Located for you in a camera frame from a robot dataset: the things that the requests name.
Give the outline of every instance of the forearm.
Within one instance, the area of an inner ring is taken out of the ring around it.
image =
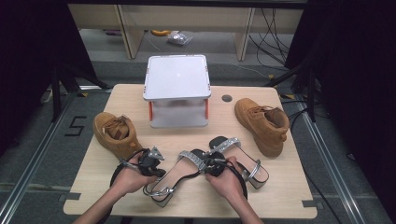
[[[227,198],[227,201],[229,202],[233,210],[235,210],[235,212],[238,214],[238,216],[241,217],[242,223],[263,223],[248,203],[248,200],[245,199],[242,195]]]
[[[78,223],[97,223],[101,218],[107,214],[110,208],[116,203],[123,195],[116,189],[110,188],[106,193],[94,203],[83,215],[81,215],[74,224]]]

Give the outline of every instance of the wooden table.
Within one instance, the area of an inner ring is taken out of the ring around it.
[[[264,157],[257,149],[252,134],[236,119],[233,107],[237,100],[250,98],[259,105],[279,106],[277,92],[273,88],[212,86],[209,98],[209,123],[205,127],[188,129],[153,129],[149,125],[149,105],[143,100],[143,85],[120,84],[114,87],[105,111],[129,117],[143,147],[156,146],[165,156],[159,168],[169,171],[177,162],[182,150],[200,148],[209,150],[211,139],[223,135],[238,137],[242,149],[250,157],[260,159],[268,171],[269,179],[261,189],[247,183],[248,201],[262,218],[314,218],[316,207],[304,206],[313,202],[311,191],[290,132],[282,154],[276,159]],[[231,95],[229,103],[222,101]],[[95,137],[71,188],[71,195],[78,200],[66,200],[64,211],[68,215],[85,212],[108,189],[110,178],[119,164],[113,154],[102,147]],[[128,194],[118,201],[113,216],[132,217],[238,217],[228,203],[220,198],[205,180],[204,175],[182,181],[165,208],[155,204],[142,191]]]

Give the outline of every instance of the boot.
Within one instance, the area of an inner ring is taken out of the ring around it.
[[[110,113],[102,112],[95,117],[92,127],[98,142],[113,152],[118,160],[127,160],[135,151],[142,149],[134,125],[125,115],[116,118]]]
[[[285,112],[271,106],[260,106],[248,98],[236,102],[234,112],[242,126],[253,134],[254,141],[264,156],[280,155],[290,126]]]

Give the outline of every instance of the high heel sandal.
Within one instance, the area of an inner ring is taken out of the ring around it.
[[[249,155],[241,148],[241,142],[237,138],[226,138],[219,136],[209,142],[210,150],[207,154],[213,154],[219,152],[224,155],[225,158],[231,156],[236,157],[236,161],[243,168],[242,176],[245,181],[249,181],[250,184],[255,188],[261,188],[268,180],[268,172],[261,166],[261,161],[254,161]]]
[[[165,207],[171,200],[177,184],[185,178],[198,176],[205,168],[203,162],[204,152],[194,149],[191,152],[182,151],[178,155],[177,163],[153,187],[143,187],[144,194],[150,196],[160,207]]]

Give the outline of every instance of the white plastic box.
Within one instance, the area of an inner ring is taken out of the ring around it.
[[[153,128],[203,127],[211,95],[204,55],[153,56],[148,59],[143,98]]]

